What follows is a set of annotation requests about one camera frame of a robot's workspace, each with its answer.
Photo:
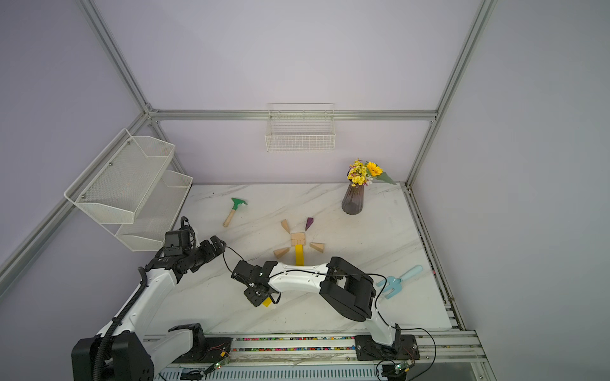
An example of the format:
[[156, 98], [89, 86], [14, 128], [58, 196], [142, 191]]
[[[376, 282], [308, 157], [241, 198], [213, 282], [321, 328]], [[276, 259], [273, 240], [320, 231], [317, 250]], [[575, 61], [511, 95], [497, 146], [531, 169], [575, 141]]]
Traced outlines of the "purple triangle block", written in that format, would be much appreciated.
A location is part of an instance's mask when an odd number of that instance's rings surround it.
[[306, 221], [305, 230], [308, 231], [314, 223], [314, 218], [308, 217]]

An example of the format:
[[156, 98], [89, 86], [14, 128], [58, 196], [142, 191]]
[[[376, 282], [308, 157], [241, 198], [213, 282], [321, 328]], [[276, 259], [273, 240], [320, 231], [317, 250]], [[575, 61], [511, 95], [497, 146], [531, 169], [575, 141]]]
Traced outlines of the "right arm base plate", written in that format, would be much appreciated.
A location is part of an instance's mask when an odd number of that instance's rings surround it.
[[376, 343], [370, 335], [354, 337], [358, 361], [374, 360], [419, 360], [419, 345], [414, 335], [401, 335], [391, 346]]

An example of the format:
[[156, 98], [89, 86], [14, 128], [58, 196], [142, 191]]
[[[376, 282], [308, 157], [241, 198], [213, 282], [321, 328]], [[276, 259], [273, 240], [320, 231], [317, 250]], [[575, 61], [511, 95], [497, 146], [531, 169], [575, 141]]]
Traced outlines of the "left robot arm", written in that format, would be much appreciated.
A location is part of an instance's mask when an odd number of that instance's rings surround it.
[[138, 287], [122, 309], [91, 338], [71, 351], [75, 380], [152, 380], [184, 357], [201, 360], [210, 350], [199, 323], [173, 326], [159, 341], [146, 344], [145, 334], [161, 304], [189, 271], [224, 254], [227, 245], [216, 236], [195, 244], [189, 228], [168, 232], [169, 242], [138, 269]]

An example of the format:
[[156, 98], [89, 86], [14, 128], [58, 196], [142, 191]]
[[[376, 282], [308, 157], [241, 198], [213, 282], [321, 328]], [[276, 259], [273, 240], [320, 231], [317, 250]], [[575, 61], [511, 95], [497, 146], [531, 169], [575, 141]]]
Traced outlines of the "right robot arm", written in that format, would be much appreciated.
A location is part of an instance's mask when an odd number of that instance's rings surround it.
[[258, 266], [241, 260], [231, 273], [232, 279], [246, 286], [244, 295], [255, 307], [267, 300], [277, 304], [289, 291], [316, 294], [344, 318], [363, 323], [374, 343], [396, 352], [400, 326], [382, 317], [373, 276], [341, 257], [331, 257], [328, 263], [315, 266], [277, 261]]

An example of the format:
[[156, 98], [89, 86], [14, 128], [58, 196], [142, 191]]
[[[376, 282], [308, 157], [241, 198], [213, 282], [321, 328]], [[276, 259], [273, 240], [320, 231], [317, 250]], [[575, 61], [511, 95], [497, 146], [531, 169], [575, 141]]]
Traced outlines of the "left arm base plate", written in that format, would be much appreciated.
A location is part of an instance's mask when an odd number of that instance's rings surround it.
[[206, 337], [203, 344], [178, 357], [173, 364], [218, 363], [230, 355], [233, 341], [233, 338], [229, 337]]

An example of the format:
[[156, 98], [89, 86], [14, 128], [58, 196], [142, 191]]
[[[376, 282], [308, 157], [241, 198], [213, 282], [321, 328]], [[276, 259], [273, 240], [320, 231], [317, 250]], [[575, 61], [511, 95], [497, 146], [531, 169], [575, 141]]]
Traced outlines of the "wooden triangle block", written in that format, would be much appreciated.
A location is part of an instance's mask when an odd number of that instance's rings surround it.
[[288, 223], [288, 221], [287, 221], [286, 219], [284, 219], [284, 220], [281, 222], [281, 226], [282, 226], [282, 228], [283, 228], [283, 229], [284, 229], [284, 230], [285, 230], [287, 233], [291, 233], [291, 229], [290, 229], [290, 227], [289, 227], [289, 223]]
[[325, 244], [323, 243], [311, 242], [310, 247], [318, 252], [325, 252]]
[[281, 249], [276, 249], [273, 251], [274, 256], [276, 257], [276, 259], [281, 259], [284, 255], [286, 255], [287, 253], [289, 253], [291, 250], [290, 247], [285, 247], [285, 248], [281, 248]]

